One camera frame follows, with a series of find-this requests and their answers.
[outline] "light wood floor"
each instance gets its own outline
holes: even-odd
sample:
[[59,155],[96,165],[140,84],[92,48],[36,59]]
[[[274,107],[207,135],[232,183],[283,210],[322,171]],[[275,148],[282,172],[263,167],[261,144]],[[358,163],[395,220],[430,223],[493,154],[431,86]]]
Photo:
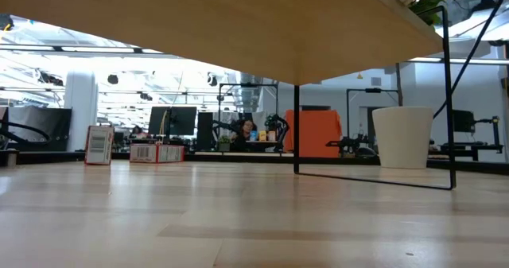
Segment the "light wood floor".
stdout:
[[[443,171],[304,165],[438,183]],[[291,165],[82,163],[0,170],[0,267],[509,267],[509,177],[453,192]]]

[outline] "red and white box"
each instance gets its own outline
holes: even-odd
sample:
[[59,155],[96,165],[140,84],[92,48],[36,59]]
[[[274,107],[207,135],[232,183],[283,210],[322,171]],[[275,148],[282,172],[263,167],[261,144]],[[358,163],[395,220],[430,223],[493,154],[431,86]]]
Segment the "red and white box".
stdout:
[[85,146],[86,165],[111,164],[111,145],[113,144],[113,127],[89,126]]
[[173,145],[131,144],[129,161],[167,163],[184,160],[184,147]]

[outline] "white planter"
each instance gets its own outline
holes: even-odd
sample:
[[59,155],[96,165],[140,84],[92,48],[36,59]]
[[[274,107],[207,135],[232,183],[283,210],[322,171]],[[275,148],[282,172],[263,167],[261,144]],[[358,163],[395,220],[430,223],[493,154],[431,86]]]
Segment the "white planter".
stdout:
[[373,111],[380,162],[384,168],[425,169],[433,110],[388,107]]

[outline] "black metal table leg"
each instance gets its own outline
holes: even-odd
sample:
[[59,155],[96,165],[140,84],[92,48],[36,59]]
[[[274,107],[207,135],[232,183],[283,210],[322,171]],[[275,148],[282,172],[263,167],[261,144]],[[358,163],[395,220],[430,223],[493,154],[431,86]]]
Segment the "black metal table leg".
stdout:
[[[447,10],[444,6],[438,6],[436,8],[426,10],[422,13],[419,13],[418,15],[422,14],[436,14],[436,13],[442,14],[442,21],[443,21],[443,27],[444,27],[444,36],[442,41],[442,46],[444,49],[444,67],[445,67],[445,101],[446,101],[446,112],[447,112],[447,138],[448,138],[448,144],[449,148],[454,147],[454,132],[453,132],[453,96],[452,96],[452,90],[451,90],[451,61],[450,61],[450,55],[449,55],[449,23],[448,23],[448,16],[447,16]],[[315,174],[315,173],[299,173],[299,154],[298,154],[298,146],[299,146],[299,127],[298,127],[298,121],[299,121],[299,87],[295,86],[295,96],[294,96],[294,111],[295,111],[295,119],[294,119],[294,131],[293,131],[293,138],[294,138],[294,156],[293,156],[293,171],[296,174],[303,175],[303,176],[311,176],[311,177],[328,177],[328,178],[335,178],[335,179],[342,179],[342,180],[350,180],[350,181],[366,181],[366,182],[372,182],[377,184],[397,184],[397,185],[405,185],[410,187],[416,187],[416,188],[435,188],[435,189],[443,189],[443,190],[452,190],[456,187],[456,159],[454,155],[454,150],[449,150],[449,161],[450,161],[450,167],[449,167],[449,185],[447,186],[441,186],[441,185],[426,185],[426,184],[410,184],[410,183],[402,183],[397,181],[381,181],[381,180],[372,180],[372,179],[363,179],[363,178],[357,178],[357,177],[339,177],[339,176],[330,176],[330,175],[324,175],[324,174]]]

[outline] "cardboard box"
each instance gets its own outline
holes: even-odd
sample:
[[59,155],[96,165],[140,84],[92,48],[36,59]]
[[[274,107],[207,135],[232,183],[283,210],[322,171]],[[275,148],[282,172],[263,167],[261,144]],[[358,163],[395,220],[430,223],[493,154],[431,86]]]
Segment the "cardboard box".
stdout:
[[173,145],[131,144],[129,161],[166,163],[184,160],[184,147]]
[[113,127],[89,126],[85,145],[85,164],[111,164],[111,145],[113,143]]

